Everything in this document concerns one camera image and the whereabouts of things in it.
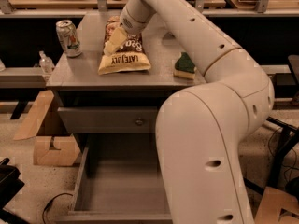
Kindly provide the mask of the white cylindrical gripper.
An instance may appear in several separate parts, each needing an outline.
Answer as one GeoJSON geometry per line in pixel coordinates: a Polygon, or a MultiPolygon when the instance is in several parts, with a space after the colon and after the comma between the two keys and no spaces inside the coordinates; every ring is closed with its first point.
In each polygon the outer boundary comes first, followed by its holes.
{"type": "Polygon", "coordinates": [[[104,54],[111,56],[127,40],[127,33],[138,35],[149,24],[155,10],[143,0],[128,0],[120,15],[120,24],[104,46],[104,54]]]}

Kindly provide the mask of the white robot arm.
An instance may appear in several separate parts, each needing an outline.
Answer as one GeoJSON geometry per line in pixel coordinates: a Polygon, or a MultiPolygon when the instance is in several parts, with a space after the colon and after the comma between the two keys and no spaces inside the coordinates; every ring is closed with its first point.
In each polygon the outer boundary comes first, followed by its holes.
{"type": "Polygon", "coordinates": [[[185,0],[129,0],[126,35],[159,15],[204,77],[171,95],[156,119],[156,146],[173,224],[254,224],[238,145],[268,118],[274,88],[232,38],[185,0]]]}

